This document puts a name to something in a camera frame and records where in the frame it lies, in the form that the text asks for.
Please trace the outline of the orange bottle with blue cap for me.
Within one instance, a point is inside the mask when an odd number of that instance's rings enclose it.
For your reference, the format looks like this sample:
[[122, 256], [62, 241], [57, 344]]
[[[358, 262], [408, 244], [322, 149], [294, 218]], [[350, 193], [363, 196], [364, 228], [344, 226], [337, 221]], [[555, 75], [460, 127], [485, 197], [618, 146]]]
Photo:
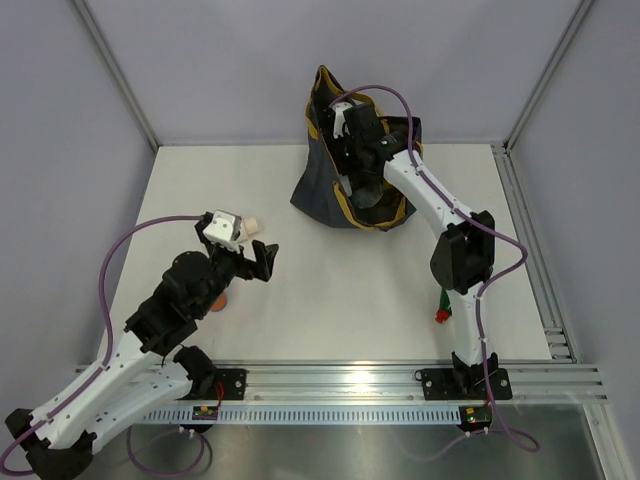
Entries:
[[222, 293], [212, 304], [210, 311], [211, 312], [220, 312], [222, 311], [228, 303], [228, 298], [225, 293]]

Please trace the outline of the dark denim canvas bag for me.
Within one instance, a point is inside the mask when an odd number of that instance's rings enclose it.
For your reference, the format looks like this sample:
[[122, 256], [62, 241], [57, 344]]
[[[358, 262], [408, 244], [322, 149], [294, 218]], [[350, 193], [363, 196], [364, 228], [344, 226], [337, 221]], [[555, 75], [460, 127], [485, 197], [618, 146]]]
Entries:
[[421, 120], [386, 116], [370, 96], [349, 93], [328, 67], [317, 68], [305, 112], [308, 154], [290, 203], [312, 220], [335, 229], [388, 231], [416, 207], [383, 178], [383, 167], [417, 147]]

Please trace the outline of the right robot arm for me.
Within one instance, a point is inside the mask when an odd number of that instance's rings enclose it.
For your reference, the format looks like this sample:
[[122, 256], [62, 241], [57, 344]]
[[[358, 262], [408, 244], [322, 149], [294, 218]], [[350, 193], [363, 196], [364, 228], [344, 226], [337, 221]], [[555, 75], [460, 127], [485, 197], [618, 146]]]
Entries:
[[493, 273], [495, 226], [488, 211], [475, 213], [459, 203], [422, 161], [413, 131], [383, 126], [371, 104], [334, 102], [333, 136], [368, 174], [388, 182], [427, 221], [437, 243], [430, 260], [433, 278], [447, 292], [454, 325], [453, 385], [474, 397], [489, 382], [492, 353], [482, 319], [480, 289]]

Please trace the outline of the cream MURRAYLE bottle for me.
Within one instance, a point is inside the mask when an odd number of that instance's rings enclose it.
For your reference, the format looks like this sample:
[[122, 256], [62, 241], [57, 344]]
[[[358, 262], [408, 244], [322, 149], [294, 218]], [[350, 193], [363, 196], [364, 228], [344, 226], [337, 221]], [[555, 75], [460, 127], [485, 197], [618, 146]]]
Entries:
[[238, 243], [243, 243], [261, 232], [258, 219], [255, 217], [242, 217], [240, 221]]

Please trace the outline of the green bottle with red cap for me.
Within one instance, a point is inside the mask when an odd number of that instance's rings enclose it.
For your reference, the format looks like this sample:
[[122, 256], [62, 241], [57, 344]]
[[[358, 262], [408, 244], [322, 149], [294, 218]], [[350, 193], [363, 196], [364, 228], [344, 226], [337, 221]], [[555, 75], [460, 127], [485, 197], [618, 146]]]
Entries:
[[451, 302], [446, 289], [442, 288], [438, 308], [435, 314], [435, 321], [439, 324], [446, 322], [452, 316]]

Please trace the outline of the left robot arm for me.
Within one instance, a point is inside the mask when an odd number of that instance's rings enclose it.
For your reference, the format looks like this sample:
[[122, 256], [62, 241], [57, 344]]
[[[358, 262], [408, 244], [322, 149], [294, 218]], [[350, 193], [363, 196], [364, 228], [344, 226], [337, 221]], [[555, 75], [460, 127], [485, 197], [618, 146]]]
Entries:
[[94, 362], [40, 407], [7, 416], [32, 474], [75, 479], [115, 436], [159, 406], [222, 395], [212, 360], [183, 343], [233, 279], [270, 280], [278, 245], [255, 240], [252, 248], [254, 259], [219, 245], [180, 254], [126, 321], [106, 362]]

